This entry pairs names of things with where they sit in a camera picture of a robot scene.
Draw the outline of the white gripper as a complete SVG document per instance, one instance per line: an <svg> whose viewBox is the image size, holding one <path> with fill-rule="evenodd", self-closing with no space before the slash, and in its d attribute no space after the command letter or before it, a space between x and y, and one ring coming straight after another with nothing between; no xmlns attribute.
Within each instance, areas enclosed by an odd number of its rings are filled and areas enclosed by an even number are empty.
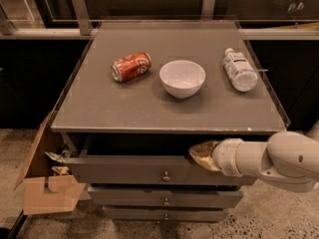
<svg viewBox="0 0 319 239"><path fill-rule="evenodd" d="M210 140L192 146L189 154L198 165L207 170L220 171L225 176L241 177L236 164L236 153L242 143L240 138L227 138L221 142Z"/></svg>

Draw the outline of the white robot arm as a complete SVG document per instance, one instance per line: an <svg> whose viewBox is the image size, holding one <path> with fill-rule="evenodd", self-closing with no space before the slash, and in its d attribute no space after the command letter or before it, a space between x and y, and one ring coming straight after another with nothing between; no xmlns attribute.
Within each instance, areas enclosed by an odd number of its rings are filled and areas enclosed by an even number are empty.
<svg viewBox="0 0 319 239"><path fill-rule="evenodd" d="M305 134L281 131L267 141L211 140L188 152L203 168L225 176L249 175L292 192L319 186L319 120Z"/></svg>

